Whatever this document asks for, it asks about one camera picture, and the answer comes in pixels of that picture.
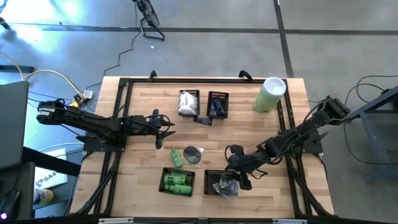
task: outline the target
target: white cable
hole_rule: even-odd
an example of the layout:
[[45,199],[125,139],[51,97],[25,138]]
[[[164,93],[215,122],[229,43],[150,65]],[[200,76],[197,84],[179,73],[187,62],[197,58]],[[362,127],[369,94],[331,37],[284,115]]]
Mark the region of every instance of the white cable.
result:
[[[28,79],[28,78],[31,77],[32,75],[35,75],[36,73],[39,73],[39,72],[52,72],[52,73],[55,73],[55,74],[57,74],[57,75],[60,75],[60,76],[63,77],[64,79],[66,79],[66,81],[72,86],[73,89],[75,89],[75,91],[76,91],[79,95],[83,95],[83,94],[75,87],[75,85],[69,80],[68,77],[66,77],[65,75],[63,75],[63,74],[61,74],[61,73],[59,73],[59,72],[56,72],[56,71],[53,71],[53,70],[38,70],[38,71],[32,72],[31,74],[29,74],[29,75],[27,75],[27,76],[24,77],[24,75],[22,74],[21,68],[19,68],[19,66],[17,65],[17,63],[16,63],[12,58],[10,58],[8,55],[6,55],[6,54],[3,53],[3,52],[0,52],[0,54],[6,56],[6,57],[15,65],[15,67],[17,67],[17,69],[18,69],[18,71],[19,71],[19,74],[21,75],[21,80],[22,80],[22,81]],[[29,102],[27,102],[27,104],[28,104],[30,107],[32,107],[33,109],[36,110],[36,107],[35,107],[35,106],[31,105]]]
[[39,73],[39,72],[52,72],[52,73],[55,73],[55,74],[57,74],[57,75],[60,75],[61,77],[63,77],[64,79],[66,79],[66,81],[72,86],[73,89],[75,89],[75,91],[76,91],[78,94],[83,95],[83,94],[75,87],[75,85],[69,80],[68,77],[66,77],[65,75],[63,75],[63,74],[61,74],[61,73],[59,73],[59,72],[53,71],[53,70],[47,70],[47,69],[38,70],[38,71],[36,71],[36,72],[32,72],[32,73],[30,73],[29,75],[25,76],[24,79],[26,80],[26,79],[28,79],[29,77],[31,77],[32,75],[35,75],[36,73]]
[[71,144],[84,144],[84,143],[82,143],[82,142],[70,142],[70,143],[56,144],[56,145],[53,145],[53,146],[45,147],[44,149],[39,150],[39,152],[42,152],[42,151],[44,151],[44,150],[46,150],[46,149],[51,149],[51,148],[53,148],[53,147],[57,147],[57,146],[67,146],[67,145],[71,145]]

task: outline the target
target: black cable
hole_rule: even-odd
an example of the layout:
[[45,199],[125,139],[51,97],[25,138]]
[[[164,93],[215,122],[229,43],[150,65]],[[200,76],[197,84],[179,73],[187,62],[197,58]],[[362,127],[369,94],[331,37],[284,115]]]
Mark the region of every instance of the black cable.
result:
[[322,100],[321,100],[321,101],[308,100],[308,102],[312,102],[312,103],[320,103],[320,102],[322,102]]
[[[349,92],[347,93],[347,97],[346,97],[346,100],[345,100],[345,102],[344,102],[344,105],[347,105],[347,101],[348,101],[349,94],[350,94],[355,88],[357,88],[357,87],[359,87],[359,86],[361,86],[361,85],[376,86],[376,85],[373,85],[373,84],[370,84],[370,83],[360,83],[360,84],[357,84],[356,86],[352,87],[352,89],[350,89]],[[364,164],[372,164],[372,165],[398,165],[398,163],[367,162],[367,161],[363,161],[363,160],[361,160],[361,159],[358,159],[358,158],[355,156],[355,154],[352,152],[351,147],[349,146],[348,137],[347,137],[347,132],[346,132],[346,123],[343,123],[343,131],[344,131],[345,142],[346,142],[347,148],[348,148],[348,150],[349,150],[349,153],[351,153],[351,155],[352,155],[358,162],[362,162],[362,163],[364,163]]]
[[326,180],[327,180],[328,179],[328,171],[326,170],[325,162],[323,161],[323,159],[317,153],[313,153],[313,155],[316,156],[319,159],[319,161],[322,163],[323,168],[325,170]]
[[[359,84],[360,84],[361,81],[364,80],[365,78],[370,78],[370,77],[392,78],[392,77],[398,77],[398,75],[368,75],[368,76],[362,77],[362,78],[358,81],[358,83],[357,83],[356,94],[358,95],[359,99],[361,99],[361,100],[364,101],[365,103],[368,103],[368,101],[364,100],[364,99],[359,95]],[[379,88],[380,90],[384,91],[382,88],[380,88],[380,87],[378,87],[378,86],[376,86],[376,85],[373,85],[373,86],[375,86],[375,87]]]
[[100,83],[95,83],[95,84],[92,84],[91,86],[88,86],[88,87],[86,87],[86,90],[87,90],[87,89],[89,89],[89,88],[91,88],[91,87],[93,87],[93,86],[99,85],[99,84],[102,84],[102,82],[100,82]]
[[38,108],[50,108],[50,109],[64,110],[64,111],[67,111],[67,112],[69,112],[69,113],[77,114],[77,115],[80,115],[80,116],[85,116],[85,117],[91,118],[91,119],[112,119],[112,118],[114,118],[115,116],[118,115],[118,113],[123,109],[123,106],[120,107],[120,109],[117,110],[117,112],[116,112],[115,114],[113,114],[112,116],[109,116],[109,117],[107,117],[107,118],[95,118],[95,117],[87,116],[87,115],[80,114],[80,113],[77,113],[77,112],[74,112],[74,111],[68,111],[68,110],[66,110],[65,108],[59,108],[59,107],[55,107],[55,106],[40,106],[40,107],[38,107]]
[[38,100],[33,100],[32,98],[27,98],[28,100],[32,100],[32,101],[34,101],[34,102],[38,102],[38,103],[40,103],[40,101],[38,101]]
[[125,50],[125,51],[119,53],[119,56],[118,56],[118,64],[115,65],[115,66],[106,68],[106,69],[104,70],[104,72],[103,72],[103,77],[105,76],[106,71],[108,71],[108,70],[110,70],[110,69],[112,69],[112,68],[120,67],[120,56],[122,56],[122,54],[125,54],[125,53],[130,52],[130,51],[133,50],[132,45],[133,45],[133,43],[134,43],[134,40],[135,40],[135,39],[138,37],[138,35],[141,33],[141,30],[139,30],[138,27],[137,27],[137,2],[135,2],[135,3],[136,3],[136,28],[137,28],[138,33],[137,33],[137,35],[131,40],[130,49],[129,49],[129,50]]
[[63,127],[63,128],[66,128],[68,131],[70,131],[70,132],[73,133],[73,134],[76,134],[77,136],[80,136],[80,135],[81,135],[81,134],[78,134],[78,133],[72,131],[70,128],[64,126],[63,124],[60,124],[60,126]]
[[42,93],[35,93],[35,92],[33,92],[33,91],[29,91],[29,93],[33,93],[33,94],[40,95],[40,96],[46,96],[46,97],[54,98],[54,99],[59,99],[59,98],[60,98],[60,97],[50,96],[50,95],[46,95],[46,94],[42,94]]
[[85,101],[85,105],[87,106],[87,108],[89,109],[89,110],[91,110],[92,112],[95,112],[95,110],[93,110],[93,109],[91,109],[89,106],[88,106],[88,103]]

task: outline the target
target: yellow cable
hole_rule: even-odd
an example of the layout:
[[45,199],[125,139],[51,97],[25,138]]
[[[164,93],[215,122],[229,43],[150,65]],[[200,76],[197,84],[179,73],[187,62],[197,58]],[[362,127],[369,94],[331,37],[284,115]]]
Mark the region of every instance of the yellow cable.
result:
[[25,76],[24,79],[27,80],[29,77],[31,77],[32,75],[35,75],[36,73],[39,73],[39,72],[52,72],[52,73],[55,73],[55,74],[57,74],[57,75],[60,75],[61,77],[63,77],[64,79],[66,79],[66,81],[72,86],[73,89],[75,89],[75,91],[76,91],[78,94],[83,95],[83,94],[75,87],[75,85],[69,80],[69,78],[67,78],[65,75],[63,75],[63,74],[61,74],[61,73],[59,73],[59,72],[53,71],[53,70],[46,70],[46,69],[45,69],[45,70],[38,70],[38,71],[36,71],[36,72],[32,72],[32,73],[30,73],[29,75]]
[[[76,86],[69,80],[68,77],[66,77],[65,75],[63,75],[63,74],[61,74],[61,73],[59,73],[59,72],[56,72],[56,71],[53,71],[53,70],[38,70],[38,71],[32,72],[31,74],[29,74],[29,75],[27,75],[27,76],[24,77],[24,75],[22,74],[21,68],[19,68],[19,66],[17,65],[17,63],[16,63],[12,58],[10,58],[8,55],[6,55],[6,54],[3,53],[3,52],[0,52],[0,54],[6,56],[6,57],[17,67],[17,69],[18,69],[18,71],[19,71],[19,74],[21,75],[21,80],[22,80],[22,81],[27,80],[29,77],[31,77],[32,75],[35,75],[36,73],[39,73],[39,72],[52,72],[52,73],[55,73],[55,74],[57,74],[57,75],[60,75],[60,76],[63,77],[64,79],[66,79],[66,81],[72,86],[73,89],[75,89],[75,91],[76,91],[78,94],[83,95],[83,94],[76,88]],[[31,105],[29,102],[27,102],[27,104],[28,104],[29,106],[31,106],[33,109],[36,110],[36,107],[35,107],[35,106]]]

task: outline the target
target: table leg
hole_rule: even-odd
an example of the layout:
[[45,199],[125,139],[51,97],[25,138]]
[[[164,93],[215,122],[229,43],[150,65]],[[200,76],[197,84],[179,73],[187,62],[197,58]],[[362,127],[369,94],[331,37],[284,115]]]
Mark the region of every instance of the table leg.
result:
[[77,177],[80,172],[80,165],[63,159],[59,159],[36,150],[24,147],[22,163],[34,162],[37,167],[54,170],[66,175]]

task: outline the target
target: plastic bag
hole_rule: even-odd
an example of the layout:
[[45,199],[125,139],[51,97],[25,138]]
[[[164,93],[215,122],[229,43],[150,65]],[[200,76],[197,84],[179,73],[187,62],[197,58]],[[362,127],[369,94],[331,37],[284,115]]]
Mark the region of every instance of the plastic bag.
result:
[[200,167],[204,151],[205,149],[202,147],[185,145],[185,149],[182,154],[184,164]]
[[180,93],[178,112],[184,115],[198,115],[198,98],[186,91]]
[[239,182],[228,175],[222,175],[218,183],[213,184],[214,189],[226,198],[238,196]]

